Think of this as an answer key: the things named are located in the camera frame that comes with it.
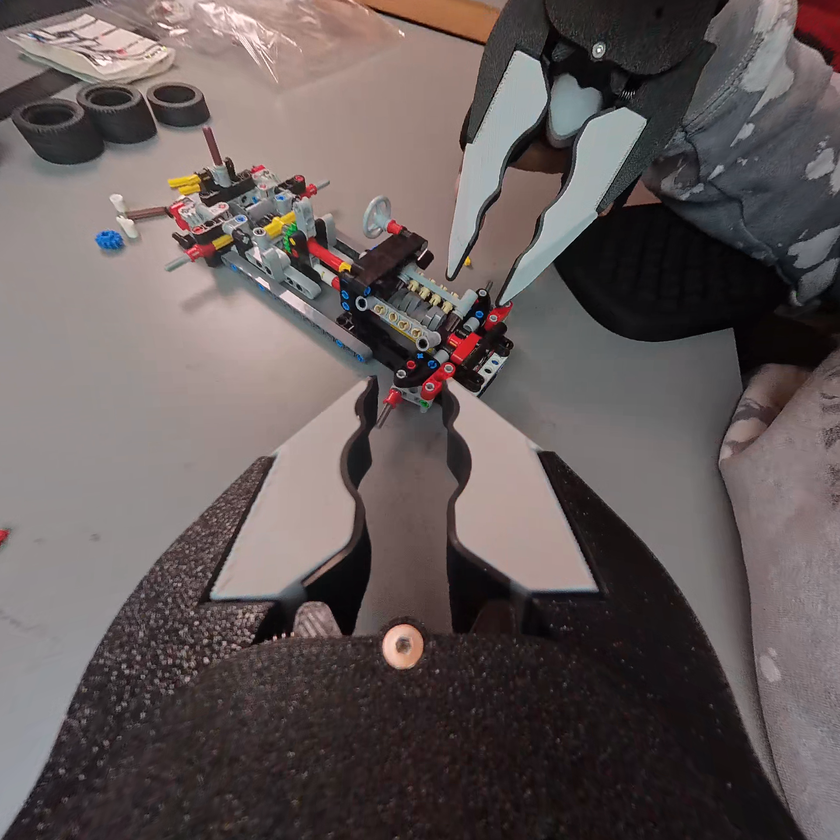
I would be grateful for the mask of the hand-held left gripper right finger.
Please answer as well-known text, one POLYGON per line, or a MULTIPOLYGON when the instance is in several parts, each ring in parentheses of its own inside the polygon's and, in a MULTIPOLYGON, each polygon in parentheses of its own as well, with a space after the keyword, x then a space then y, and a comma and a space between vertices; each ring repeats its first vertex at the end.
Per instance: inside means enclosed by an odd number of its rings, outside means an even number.
POLYGON ((445 383, 445 432, 456 483, 446 514, 453 631, 466 634, 494 602, 521 631, 539 598, 599 595, 545 464, 553 453, 454 380, 445 383))

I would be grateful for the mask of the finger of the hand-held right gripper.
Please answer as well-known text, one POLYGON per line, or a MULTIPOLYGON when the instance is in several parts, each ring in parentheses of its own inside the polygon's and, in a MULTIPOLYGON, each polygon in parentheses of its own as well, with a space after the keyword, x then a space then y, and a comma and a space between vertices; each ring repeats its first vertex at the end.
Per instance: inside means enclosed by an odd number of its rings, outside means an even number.
POLYGON ((546 116, 549 96, 541 60, 514 50, 473 139, 465 145, 449 237, 449 280, 457 277, 474 247, 515 149, 530 142, 546 116))
POLYGON ((646 118, 630 108, 611 108, 585 123, 574 143, 569 176, 511 268, 497 298, 499 307, 528 288, 597 218, 602 199, 646 125, 646 118))

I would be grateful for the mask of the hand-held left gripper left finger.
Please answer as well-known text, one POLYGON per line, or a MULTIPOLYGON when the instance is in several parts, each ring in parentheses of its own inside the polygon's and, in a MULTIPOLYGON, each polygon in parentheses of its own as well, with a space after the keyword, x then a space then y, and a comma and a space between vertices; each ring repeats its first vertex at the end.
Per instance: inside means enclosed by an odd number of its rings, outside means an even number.
POLYGON ((354 634, 371 575, 359 488, 371 467, 379 384, 354 384, 273 454, 210 582, 214 604, 266 603, 259 636, 289 633, 298 609, 325 604, 354 634))

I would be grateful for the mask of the toy brick car chassis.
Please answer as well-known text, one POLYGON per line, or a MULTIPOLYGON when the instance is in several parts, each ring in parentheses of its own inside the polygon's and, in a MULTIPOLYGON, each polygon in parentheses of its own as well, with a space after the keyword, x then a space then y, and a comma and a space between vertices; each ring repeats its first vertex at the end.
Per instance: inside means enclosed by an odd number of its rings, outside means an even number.
POLYGON ((355 248, 315 197, 329 182, 281 180, 264 165, 238 170, 203 126, 211 164, 169 185, 180 194, 165 208, 181 254, 165 266, 226 267, 366 363, 393 374, 377 420, 402 404, 425 413, 446 381, 481 396, 513 350, 491 285, 461 293, 424 273, 434 256, 424 236, 396 222, 390 200, 371 200, 363 215, 367 249, 355 248))

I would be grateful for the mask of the person's right forearm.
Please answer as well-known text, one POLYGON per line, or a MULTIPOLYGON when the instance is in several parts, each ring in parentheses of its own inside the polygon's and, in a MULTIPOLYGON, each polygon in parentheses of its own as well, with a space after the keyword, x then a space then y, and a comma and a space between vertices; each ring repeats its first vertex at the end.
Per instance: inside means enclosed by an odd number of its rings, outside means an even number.
POLYGON ((675 137, 642 183, 700 231, 789 285, 838 299, 839 82, 795 36, 793 1, 727 2, 675 137))

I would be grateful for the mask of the person's right hand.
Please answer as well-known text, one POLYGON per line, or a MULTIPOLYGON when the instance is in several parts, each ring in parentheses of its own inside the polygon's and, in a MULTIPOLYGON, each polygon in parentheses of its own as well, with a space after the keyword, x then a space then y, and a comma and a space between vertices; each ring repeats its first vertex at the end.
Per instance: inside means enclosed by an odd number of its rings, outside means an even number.
POLYGON ((548 141, 537 138, 508 166, 521 172, 567 176, 571 163, 571 146, 555 148, 548 141))

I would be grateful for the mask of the black mesh chair seat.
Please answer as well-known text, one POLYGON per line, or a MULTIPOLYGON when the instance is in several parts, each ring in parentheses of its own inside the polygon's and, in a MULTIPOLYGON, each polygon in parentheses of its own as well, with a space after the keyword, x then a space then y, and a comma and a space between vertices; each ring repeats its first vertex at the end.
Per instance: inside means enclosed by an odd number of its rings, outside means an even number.
POLYGON ((814 370, 838 349, 838 307, 795 315, 788 285, 762 262, 660 204, 600 217, 554 262, 583 309, 648 343, 733 331, 742 377, 766 364, 814 370))

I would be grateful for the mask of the clear plastic bag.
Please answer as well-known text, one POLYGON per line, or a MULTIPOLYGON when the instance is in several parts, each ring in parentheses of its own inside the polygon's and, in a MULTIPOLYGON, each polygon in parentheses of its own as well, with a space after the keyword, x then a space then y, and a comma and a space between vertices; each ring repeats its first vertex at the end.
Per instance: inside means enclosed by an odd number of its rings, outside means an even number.
POLYGON ((400 46, 403 31, 353 1, 103 1, 179 57, 192 53, 292 89, 400 46))

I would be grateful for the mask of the person's grey camouflage pants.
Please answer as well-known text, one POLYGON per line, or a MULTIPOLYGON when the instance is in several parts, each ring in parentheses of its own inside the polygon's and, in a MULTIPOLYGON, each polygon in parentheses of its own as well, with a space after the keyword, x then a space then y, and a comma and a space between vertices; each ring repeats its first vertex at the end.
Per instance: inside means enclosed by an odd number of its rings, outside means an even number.
POLYGON ((784 799, 807 838, 839 838, 839 352, 813 371, 762 366, 718 463, 784 799))

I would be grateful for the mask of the black toy tyre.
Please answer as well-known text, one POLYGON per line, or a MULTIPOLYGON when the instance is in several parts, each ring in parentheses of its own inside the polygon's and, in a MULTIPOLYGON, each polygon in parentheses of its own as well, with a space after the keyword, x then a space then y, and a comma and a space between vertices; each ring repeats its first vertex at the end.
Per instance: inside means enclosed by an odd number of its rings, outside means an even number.
POLYGON ((202 90, 191 84, 157 83, 147 88, 145 97, 156 121, 168 127, 202 126, 211 118, 202 90))
POLYGON ((152 111, 136 87, 116 82, 92 83, 77 92, 85 110, 105 141, 139 144, 158 133, 152 111))
POLYGON ((48 98, 16 108, 14 126, 38 157, 57 165, 78 165, 97 159, 104 140, 87 111, 64 99, 48 98))

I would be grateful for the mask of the white piece with brown axle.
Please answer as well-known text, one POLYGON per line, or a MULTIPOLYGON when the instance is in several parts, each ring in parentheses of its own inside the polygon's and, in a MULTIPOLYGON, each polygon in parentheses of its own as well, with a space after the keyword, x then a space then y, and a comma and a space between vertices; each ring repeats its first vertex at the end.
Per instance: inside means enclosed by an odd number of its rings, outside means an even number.
POLYGON ((119 193, 110 194, 108 200, 115 211, 118 225, 130 241, 140 239, 138 223, 170 216, 167 205, 131 209, 119 193))

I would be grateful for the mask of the instruction booklet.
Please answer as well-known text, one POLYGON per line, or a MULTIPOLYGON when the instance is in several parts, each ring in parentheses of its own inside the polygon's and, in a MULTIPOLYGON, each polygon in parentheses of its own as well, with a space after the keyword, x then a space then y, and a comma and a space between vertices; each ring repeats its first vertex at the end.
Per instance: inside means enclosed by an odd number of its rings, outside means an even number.
POLYGON ((175 50, 90 14, 7 37, 21 55, 91 83, 131 83, 174 66, 175 50))

